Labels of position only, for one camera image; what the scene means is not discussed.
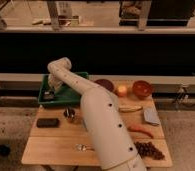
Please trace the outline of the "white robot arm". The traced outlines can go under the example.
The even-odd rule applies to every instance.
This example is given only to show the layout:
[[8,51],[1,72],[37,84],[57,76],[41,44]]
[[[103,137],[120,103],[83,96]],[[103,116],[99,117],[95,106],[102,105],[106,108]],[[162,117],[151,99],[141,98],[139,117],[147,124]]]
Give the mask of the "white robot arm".
[[106,88],[70,71],[63,57],[47,65],[54,83],[62,81],[81,94],[80,110],[103,171],[147,171],[119,114],[119,100]]

